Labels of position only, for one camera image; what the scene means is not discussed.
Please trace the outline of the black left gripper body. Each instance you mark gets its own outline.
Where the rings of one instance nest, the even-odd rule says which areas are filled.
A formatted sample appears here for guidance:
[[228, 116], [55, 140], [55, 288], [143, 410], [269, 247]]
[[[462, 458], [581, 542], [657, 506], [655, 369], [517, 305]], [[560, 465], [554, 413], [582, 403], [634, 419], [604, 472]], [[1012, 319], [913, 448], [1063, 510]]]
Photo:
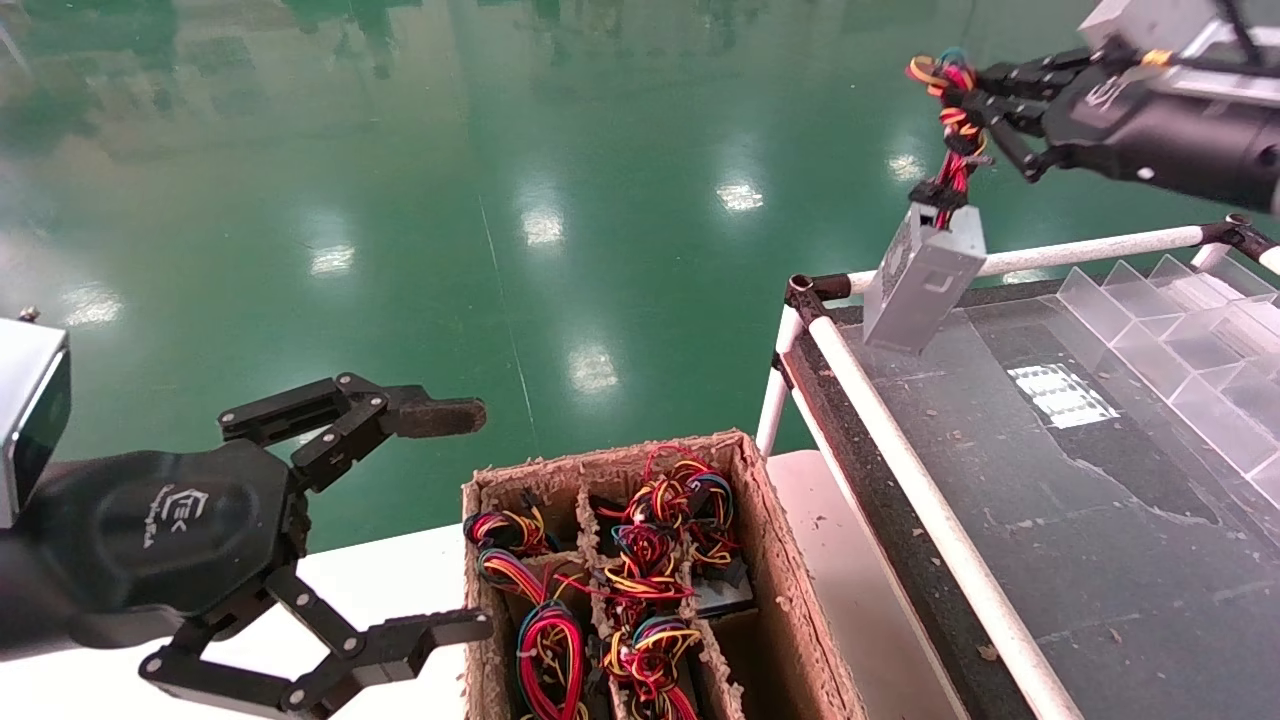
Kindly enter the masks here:
[[238, 439], [50, 468], [20, 512], [20, 643], [142, 646], [306, 551], [291, 466]]

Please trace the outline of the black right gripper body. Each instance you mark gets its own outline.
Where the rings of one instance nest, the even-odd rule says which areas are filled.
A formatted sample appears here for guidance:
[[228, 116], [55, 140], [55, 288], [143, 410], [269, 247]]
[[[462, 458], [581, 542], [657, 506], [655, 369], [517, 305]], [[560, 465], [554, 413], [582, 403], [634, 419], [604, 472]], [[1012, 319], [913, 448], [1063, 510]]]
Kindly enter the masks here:
[[1184, 182], [1201, 170], [1192, 142], [1199, 115], [1190, 97], [1088, 70], [1044, 111], [1046, 156], [1112, 181]]

